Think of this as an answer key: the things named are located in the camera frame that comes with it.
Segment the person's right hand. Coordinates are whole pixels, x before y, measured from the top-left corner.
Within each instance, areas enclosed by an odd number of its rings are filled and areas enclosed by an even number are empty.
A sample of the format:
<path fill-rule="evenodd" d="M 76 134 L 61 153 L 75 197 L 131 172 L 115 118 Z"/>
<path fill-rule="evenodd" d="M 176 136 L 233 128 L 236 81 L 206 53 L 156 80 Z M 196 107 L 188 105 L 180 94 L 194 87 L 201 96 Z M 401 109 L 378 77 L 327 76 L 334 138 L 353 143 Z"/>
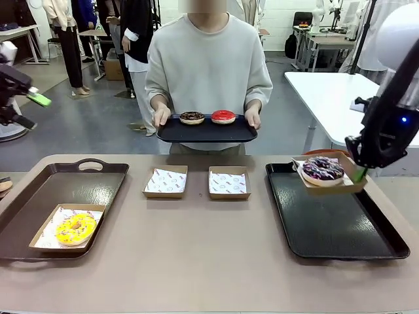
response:
<path fill-rule="evenodd" d="M 166 106 L 159 107 L 154 114 L 155 127 L 164 126 L 171 117 L 171 110 Z"/>

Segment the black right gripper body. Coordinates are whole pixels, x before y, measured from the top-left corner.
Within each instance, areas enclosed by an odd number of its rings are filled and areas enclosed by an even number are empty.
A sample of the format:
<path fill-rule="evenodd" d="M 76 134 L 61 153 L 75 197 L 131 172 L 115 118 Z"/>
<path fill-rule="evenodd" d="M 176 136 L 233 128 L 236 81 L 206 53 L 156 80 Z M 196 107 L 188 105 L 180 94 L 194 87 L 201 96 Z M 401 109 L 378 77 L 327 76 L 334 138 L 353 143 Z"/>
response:
<path fill-rule="evenodd" d="M 418 109 L 381 104 L 379 97 L 370 99 L 362 120 L 359 165 L 384 168 L 407 155 L 407 147 L 418 133 Z"/>

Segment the person's left hand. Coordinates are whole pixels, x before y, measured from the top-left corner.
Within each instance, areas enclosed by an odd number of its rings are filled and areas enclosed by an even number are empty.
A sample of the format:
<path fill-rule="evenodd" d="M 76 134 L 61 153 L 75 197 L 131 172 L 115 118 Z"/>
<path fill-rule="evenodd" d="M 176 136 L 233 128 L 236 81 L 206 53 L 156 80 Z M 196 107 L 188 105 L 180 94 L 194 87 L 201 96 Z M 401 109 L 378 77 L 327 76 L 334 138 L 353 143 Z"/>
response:
<path fill-rule="evenodd" d="M 245 112 L 245 118 L 250 127 L 255 130 L 259 130 L 261 127 L 261 118 L 259 115 L 258 106 L 252 106 L 248 108 Z"/>

